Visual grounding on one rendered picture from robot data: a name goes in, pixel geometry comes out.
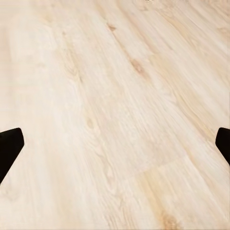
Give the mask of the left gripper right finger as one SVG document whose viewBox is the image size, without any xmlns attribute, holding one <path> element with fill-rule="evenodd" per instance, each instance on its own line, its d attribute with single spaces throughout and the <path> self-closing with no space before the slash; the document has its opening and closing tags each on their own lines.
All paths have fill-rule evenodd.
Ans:
<svg viewBox="0 0 230 230">
<path fill-rule="evenodd" d="M 216 136 L 215 144 L 230 165 L 230 129 L 220 127 Z"/>
</svg>

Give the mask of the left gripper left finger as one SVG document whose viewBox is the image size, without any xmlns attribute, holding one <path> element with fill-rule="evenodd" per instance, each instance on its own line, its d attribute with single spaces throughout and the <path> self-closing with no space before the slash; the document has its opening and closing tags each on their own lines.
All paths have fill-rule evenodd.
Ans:
<svg viewBox="0 0 230 230">
<path fill-rule="evenodd" d="M 23 146 L 24 137 L 19 127 L 0 133 L 0 184 Z"/>
</svg>

